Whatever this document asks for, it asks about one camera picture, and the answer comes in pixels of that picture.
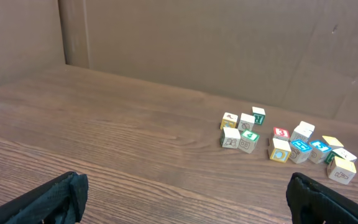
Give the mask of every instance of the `wall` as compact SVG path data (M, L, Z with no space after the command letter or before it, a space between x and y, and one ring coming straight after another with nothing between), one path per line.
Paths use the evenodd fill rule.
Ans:
M0 85L64 63L57 1L0 0Z
M358 123L358 1L82 0L69 8L79 12L77 43L87 43L74 46L86 49L88 64L74 65Z

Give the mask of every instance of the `wooden table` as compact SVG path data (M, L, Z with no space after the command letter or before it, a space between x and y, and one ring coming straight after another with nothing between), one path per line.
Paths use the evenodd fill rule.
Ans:
M257 149L219 145L224 112L265 108ZM88 174L83 223L290 223L302 172L358 203L325 164L268 160L274 126L316 126L358 157L358 126L64 65L0 87L0 205L68 171Z

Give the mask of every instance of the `red face of block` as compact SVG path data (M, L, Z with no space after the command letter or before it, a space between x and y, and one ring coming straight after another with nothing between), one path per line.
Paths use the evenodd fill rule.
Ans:
M283 136L286 138L290 137L290 133L286 129L282 129L282 128L274 128L274 134Z

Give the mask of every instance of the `blue face of block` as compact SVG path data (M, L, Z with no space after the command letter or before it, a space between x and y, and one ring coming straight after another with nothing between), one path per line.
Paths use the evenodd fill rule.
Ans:
M295 140L293 142L291 142L291 144L293 146L295 146L297 149L299 149L299 151L301 152L307 152L311 150L311 147L308 146L306 143L304 143L302 140Z
M314 146L315 148L321 150L322 152L328 152L331 150L331 147L327 146L320 140L315 140L310 143L310 145Z

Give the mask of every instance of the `gray wall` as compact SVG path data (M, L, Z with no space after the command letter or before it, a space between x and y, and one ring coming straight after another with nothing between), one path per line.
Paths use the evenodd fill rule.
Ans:
M0 0L0 85L64 64L55 0Z
M62 1L73 65L358 123L358 1Z

